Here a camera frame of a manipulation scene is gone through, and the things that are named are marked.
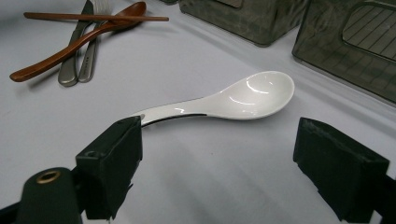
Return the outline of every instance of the brown wooden spoon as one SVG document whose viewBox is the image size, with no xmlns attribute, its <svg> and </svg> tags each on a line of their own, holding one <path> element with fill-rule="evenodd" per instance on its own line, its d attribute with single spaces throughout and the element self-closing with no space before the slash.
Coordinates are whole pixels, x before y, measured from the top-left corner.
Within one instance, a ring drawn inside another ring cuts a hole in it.
<svg viewBox="0 0 396 224">
<path fill-rule="evenodd" d="M 132 4 L 131 6 L 125 8 L 123 11 L 117 13 L 117 16 L 143 16 L 146 12 L 146 3 L 145 2 L 137 2 Z M 62 49 L 58 53 L 50 56 L 48 59 L 41 61 L 40 63 L 33 64 L 29 67 L 23 68 L 17 72 L 14 72 L 9 77 L 16 82 L 23 82 L 32 77 L 36 77 L 41 73 L 51 69 L 58 63 L 64 61 L 67 57 L 71 56 L 75 53 L 79 48 L 81 48 L 87 42 L 95 39 L 98 35 L 120 30 L 126 29 L 128 27 L 132 27 L 138 24 L 139 21 L 107 21 L 103 25 L 93 29 L 87 34 L 83 35 L 80 39 L 76 40 L 65 49 Z"/>
</svg>

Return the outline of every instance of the butter knife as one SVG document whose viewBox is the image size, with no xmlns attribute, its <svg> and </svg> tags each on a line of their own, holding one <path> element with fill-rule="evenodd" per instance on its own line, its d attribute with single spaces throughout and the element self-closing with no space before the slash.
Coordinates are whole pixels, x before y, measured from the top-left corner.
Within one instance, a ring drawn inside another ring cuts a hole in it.
<svg viewBox="0 0 396 224">
<path fill-rule="evenodd" d="M 90 0 L 87 0 L 85 3 L 81 14 L 93 15 L 93 4 Z M 72 37 L 70 38 L 69 44 L 79 39 L 84 33 L 84 30 L 91 23 L 92 21 L 78 21 L 76 29 L 73 31 Z M 76 52 L 76 54 L 65 60 L 61 65 L 58 82 L 65 87 L 76 85 L 78 82 L 78 75 L 76 71 L 77 56 L 78 53 Z"/>
</svg>

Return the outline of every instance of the storage bin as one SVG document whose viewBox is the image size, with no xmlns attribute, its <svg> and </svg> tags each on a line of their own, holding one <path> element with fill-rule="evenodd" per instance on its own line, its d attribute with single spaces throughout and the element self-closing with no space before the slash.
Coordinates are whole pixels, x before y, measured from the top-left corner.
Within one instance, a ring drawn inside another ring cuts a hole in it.
<svg viewBox="0 0 396 224">
<path fill-rule="evenodd" d="M 292 54 L 396 103 L 396 1 L 310 0 Z"/>
<path fill-rule="evenodd" d="M 179 0 L 183 13 L 212 23 L 257 46 L 271 45 L 299 25 L 307 0 Z"/>
</svg>

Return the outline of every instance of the cutlery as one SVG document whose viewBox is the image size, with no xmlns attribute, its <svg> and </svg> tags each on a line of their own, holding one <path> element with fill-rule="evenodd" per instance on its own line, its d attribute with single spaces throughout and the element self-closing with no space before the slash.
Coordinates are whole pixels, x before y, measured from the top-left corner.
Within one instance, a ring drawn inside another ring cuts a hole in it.
<svg viewBox="0 0 396 224">
<path fill-rule="evenodd" d="M 111 7 L 107 0 L 93 0 L 93 12 L 94 14 L 100 14 L 105 12 L 106 14 L 111 13 Z M 103 24 L 102 21 L 98 21 L 94 29 L 98 28 Z M 93 66 L 96 57 L 96 50 L 99 43 L 99 36 L 94 40 L 90 41 L 87 50 L 85 51 L 84 59 L 82 60 L 81 68 L 78 73 L 79 82 L 89 82 L 93 75 Z"/>
<path fill-rule="evenodd" d="M 39 20 L 79 20 L 79 21 L 169 21 L 168 17 L 148 16 L 110 16 L 110 15 L 83 15 L 66 13 L 25 12 L 25 18 Z"/>
<path fill-rule="evenodd" d="M 221 119 L 259 119 L 282 109 L 294 94 L 294 82 L 285 73 L 261 72 L 243 78 L 223 91 L 204 98 L 162 105 L 134 113 L 142 127 L 192 116 Z"/>
<path fill-rule="evenodd" d="M 146 3 L 136 2 L 131 6 L 125 8 L 123 11 L 119 12 L 117 16 L 142 16 L 145 12 Z M 9 77 L 16 82 L 23 82 L 32 77 L 36 77 L 41 73 L 51 69 L 58 63 L 61 63 L 67 57 L 75 53 L 85 43 L 95 39 L 98 35 L 110 31 L 126 29 L 128 27 L 137 25 L 138 23 L 139 21 L 107 21 L 100 27 L 93 29 L 92 31 L 88 32 L 87 34 L 83 35 L 81 38 L 70 44 L 68 47 L 62 49 L 61 51 L 55 53 L 54 55 L 48 57 L 40 63 L 33 64 L 29 67 L 23 68 L 22 70 L 14 72 Z"/>
<path fill-rule="evenodd" d="M 81 14 L 93 14 L 93 4 L 90 0 L 85 2 Z M 84 33 L 84 30 L 91 23 L 91 21 L 78 21 L 76 29 L 73 31 L 73 34 L 70 38 L 69 45 L 79 39 Z M 78 82 L 78 75 L 76 72 L 77 56 L 78 53 L 76 52 L 71 57 L 65 59 L 61 64 L 58 82 L 65 87 L 73 86 Z"/>
</svg>

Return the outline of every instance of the spoon bowl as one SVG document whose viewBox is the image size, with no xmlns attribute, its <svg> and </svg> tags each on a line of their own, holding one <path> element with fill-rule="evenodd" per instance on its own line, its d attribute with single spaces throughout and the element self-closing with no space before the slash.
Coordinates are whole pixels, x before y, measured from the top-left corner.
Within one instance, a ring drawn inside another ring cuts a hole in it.
<svg viewBox="0 0 396 224">
<path fill-rule="evenodd" d="M 213 95 L 146 109 L 142 127 L 167 119 L 209 116 L 221 119 L 260 119 L 281 110 L 294 94 L 294 82 L 281 72 L 261 72 L 243 78 Z"/>
<path fill-rule="evenodd" d="M 125 8 L 123 11 L 117 13 L 116 16 L 143 16 L 145 12 L 146 3 L 137 2 Z M 48 59 L 45 59 L 40 63 L 33 64 L 29 67 L 23 68 L 22 70 L 14 72 L 9 77 L 16 82 L 23 82 L 32 77 L 36 77 L 73 55 L 84 44 L 95 39 L 100 34 L 120 29 L 126 29 L 137 25 L 138 23 L 139 21 L 107 21 L 103 25 L 96 27 L 92 31 L 83 35 L 78 40 L 71 43 L 69 46 L 62 49 L 58 53 L 50 56 Z"/>
</svg>

